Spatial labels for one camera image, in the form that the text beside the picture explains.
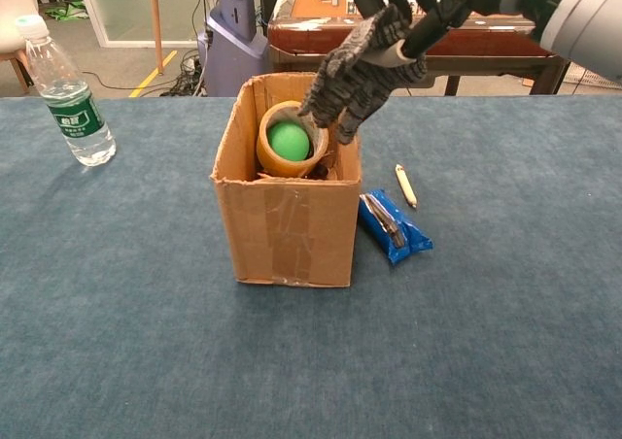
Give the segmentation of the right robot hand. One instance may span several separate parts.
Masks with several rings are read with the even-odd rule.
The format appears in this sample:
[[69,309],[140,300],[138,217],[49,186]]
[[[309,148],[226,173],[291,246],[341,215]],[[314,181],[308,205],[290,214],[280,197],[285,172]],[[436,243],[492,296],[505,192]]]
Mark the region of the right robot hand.
[[521,0],[354,0],[363,16],[340,46],[347,64],[382,69],[419,64],[426,52],[472,13],[520,15]]

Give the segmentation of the gray striped knit glove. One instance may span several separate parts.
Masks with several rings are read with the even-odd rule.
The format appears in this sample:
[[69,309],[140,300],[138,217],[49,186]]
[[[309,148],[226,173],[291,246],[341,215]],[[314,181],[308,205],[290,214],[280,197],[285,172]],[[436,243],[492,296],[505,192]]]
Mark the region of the gray striped knit glove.
[[337,125],[335,138],[350,144],[360,125],[398,88],[427,75],[426,58],[404,55],[410,23],[391,4],[361,21],[329,52],[301,103],[298,114],[316,126]]

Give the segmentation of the blue snack packet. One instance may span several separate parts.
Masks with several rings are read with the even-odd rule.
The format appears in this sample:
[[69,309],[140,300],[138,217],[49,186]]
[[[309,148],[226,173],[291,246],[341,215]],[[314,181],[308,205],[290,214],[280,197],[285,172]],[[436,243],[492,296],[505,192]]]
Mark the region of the blue snack packet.
[[358,220],[392,265],[415,253],[433,249],[432,240],[383,189],[374,189],[359,196]]

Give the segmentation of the blue gray robot base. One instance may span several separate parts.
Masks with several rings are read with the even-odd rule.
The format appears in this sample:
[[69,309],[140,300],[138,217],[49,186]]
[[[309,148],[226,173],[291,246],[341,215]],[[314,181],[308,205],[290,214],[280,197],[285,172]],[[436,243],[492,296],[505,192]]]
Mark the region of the blue gray robot base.
[[206,18],[205,86],[210,97],[233,97],[249,79],[270,72],[268,41],[258,30],[255,0],[217,0]]

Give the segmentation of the cardboard box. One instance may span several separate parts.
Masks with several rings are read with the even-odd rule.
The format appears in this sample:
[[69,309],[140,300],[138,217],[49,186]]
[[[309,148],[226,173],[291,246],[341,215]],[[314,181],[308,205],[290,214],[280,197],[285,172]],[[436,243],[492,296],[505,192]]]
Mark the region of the cardboard box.
[[293,117],[311,73],[275,73],[242,85],[217,150],[211,179],[242,283],[290,287],[351,284],[359,195],[360,142],[341,145],[331,126],[317,135],[314,158],[271,176],[258,140],[282,106]]

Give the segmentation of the brown mahjong table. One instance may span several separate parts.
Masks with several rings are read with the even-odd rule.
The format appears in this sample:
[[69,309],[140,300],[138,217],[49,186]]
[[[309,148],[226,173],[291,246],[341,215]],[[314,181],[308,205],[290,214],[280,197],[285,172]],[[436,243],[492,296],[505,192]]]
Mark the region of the brown mahjong table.
[[[338,47],[360,15],[320,0],[277,0],[267,24],[270,58],[276,72],[317,70]],[[473,14],[427,51],[428,76],[422,87],[445,77],[445,93],[457,93],[461,77],[511,75],[533,82],[532,94],[558,92],[570,63],[530,39],[533,26],[519,17]]]

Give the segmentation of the white plastic basket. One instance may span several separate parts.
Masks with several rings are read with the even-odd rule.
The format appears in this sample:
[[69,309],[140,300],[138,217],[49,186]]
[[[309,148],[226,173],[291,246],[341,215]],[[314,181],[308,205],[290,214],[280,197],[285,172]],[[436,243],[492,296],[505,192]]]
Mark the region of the white plastic basket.
[[612,82],[594,72],[591,72],[575,63],[571,63],[564,77],[568,84],[589,85],[607,89],[622,89],[622,84]]

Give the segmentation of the short wooden pencil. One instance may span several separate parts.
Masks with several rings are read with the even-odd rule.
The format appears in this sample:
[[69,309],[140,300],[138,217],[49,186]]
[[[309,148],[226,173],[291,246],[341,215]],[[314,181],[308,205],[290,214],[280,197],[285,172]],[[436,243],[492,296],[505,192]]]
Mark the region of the short wooden pencil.
[[397,177],[397,182],[399,184],[399,187],[404,195],[404,198],[407,202],[407,204],[413,208],[414,210],[416,210],[418,208],[418,199],[416,196],[416,193],[411,185],[411,183],[409,182],[409,179],[407,177],[407,174],[404,170],[404,167],[400,164],[397,164],[395,167],[395,173],[396,173],[396,177]]

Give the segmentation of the yellow packing tape roll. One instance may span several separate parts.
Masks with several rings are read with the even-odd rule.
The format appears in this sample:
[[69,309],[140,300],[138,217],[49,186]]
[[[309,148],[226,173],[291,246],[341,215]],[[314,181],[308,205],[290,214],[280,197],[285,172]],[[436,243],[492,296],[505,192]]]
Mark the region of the yellow packing tape roll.
[[[256,151],[263,170],[273,177],[302,178],[311,173],[328,151],[328,131],[319,128],[309,116],[299,114],[301,103],[288,100],[273,105],[259,124]],[[278,123],[298,125],[309,140],[304,159],[292,161],[277,153],[269,143],[269,133]]]

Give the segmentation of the wooden pole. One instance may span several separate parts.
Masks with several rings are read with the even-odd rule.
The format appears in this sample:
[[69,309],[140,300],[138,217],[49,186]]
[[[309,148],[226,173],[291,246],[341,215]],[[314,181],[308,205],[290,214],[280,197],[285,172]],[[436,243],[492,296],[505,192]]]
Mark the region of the wooden pole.
[[155,43],[156,69],[157,69],[157,72],[160,75],[162,75],[164,73],[164,64],[163,64],[163,55],[162,55],[159,3],[158,3],[158,0],[150,0],[150,4],[151,4],[152,32],[153,32],[154,43]]

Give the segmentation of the green sheet on floor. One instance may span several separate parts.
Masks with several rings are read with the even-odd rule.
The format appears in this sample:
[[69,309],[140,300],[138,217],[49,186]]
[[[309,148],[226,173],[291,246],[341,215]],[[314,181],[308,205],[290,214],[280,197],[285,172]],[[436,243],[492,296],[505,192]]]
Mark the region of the green sheet on floor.
[[58,3],[48,7],[45,15],[56,21],[71,21],[89,19],[86,4],[83,1]]

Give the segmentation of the clear water bottle green label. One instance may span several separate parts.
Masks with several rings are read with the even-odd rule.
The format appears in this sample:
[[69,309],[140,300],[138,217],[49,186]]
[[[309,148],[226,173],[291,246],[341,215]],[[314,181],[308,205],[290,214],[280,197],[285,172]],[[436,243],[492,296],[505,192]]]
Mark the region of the clear water bottle green label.
[[116,140],[70,54],[42,17],[18,17],[16,27],[26,43],[28,73],[74,157],[87,167],[107,163],[116,154]]

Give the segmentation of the beige chair wooden legs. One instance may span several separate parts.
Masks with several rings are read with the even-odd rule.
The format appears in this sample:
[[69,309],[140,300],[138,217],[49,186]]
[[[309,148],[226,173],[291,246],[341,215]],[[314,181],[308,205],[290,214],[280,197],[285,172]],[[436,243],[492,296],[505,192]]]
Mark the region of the beige chair wooden legs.
[[17,29],[16,20],[37,14],[37,0],[0,0],[0,62],[11,62],[25,94],[28,93],[28,63],[25,40]]

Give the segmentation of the blue table cloth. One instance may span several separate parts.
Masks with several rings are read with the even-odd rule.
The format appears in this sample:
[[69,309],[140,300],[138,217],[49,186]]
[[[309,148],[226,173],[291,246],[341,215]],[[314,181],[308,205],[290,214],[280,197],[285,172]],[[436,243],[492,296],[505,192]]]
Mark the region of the blue table cloth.
[[396,97],[343,289],[236,283],[209,175],[225,98],[101,103],[109,163],[0,99],[0,439],[622,439],[622,96]]

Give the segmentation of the white glass door frame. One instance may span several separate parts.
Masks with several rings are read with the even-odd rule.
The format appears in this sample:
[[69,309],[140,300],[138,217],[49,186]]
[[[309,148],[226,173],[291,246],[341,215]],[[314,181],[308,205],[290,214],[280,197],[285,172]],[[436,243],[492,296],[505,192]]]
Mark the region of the white glass door frame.
[[[150,0],[85,0],[89,19],[104,48],[153,48]],[[158,0],[165,48],[192,48],[215,0]]]

